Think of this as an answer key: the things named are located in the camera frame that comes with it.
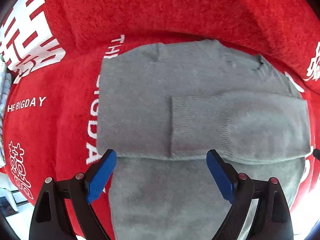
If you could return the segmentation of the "white textured pillow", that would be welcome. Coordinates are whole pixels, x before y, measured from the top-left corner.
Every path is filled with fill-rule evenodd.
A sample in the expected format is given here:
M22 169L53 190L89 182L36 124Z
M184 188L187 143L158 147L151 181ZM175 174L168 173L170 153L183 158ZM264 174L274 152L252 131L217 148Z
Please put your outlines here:
M7 65L4 62L3 56L1 55L1 67L0 67L0 113L1 113L1 118L0 118L0 147L1 147L1 156L0 156L0 162L1 162L1 167L4 167L6 165L5 162L5 156L4 156L4 143L3 143L3 122L4 122L4 115L5 115L5 109L7 105L7 99L10 93L11 89L11 74L7 72Z

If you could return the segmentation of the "red printed bed blanket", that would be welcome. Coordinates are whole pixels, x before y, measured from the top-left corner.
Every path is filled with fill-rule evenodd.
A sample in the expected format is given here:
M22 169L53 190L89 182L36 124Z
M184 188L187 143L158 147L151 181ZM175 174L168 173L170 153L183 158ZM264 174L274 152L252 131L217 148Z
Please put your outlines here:
M308 104L311 151L291 211L311 216L319 182L319 19L306 0L17 0L1 24L1 55L14 72L4 115L5 171L35 204L43 181L99 161L99 79L104 59L149 44L219 41L262 56ZM93 208L116 239L108 197Z

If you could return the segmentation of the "grey knitted sweater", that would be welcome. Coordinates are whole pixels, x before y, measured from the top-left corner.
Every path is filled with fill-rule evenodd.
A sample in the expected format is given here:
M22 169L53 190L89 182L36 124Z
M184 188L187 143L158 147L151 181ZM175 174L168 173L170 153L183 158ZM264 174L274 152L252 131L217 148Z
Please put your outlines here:
M215 149L292 205L311 151L308 104L260 55L219 41L149 44L102 62L97 148L118 156L116 239L210 239L229 210L206 165Z

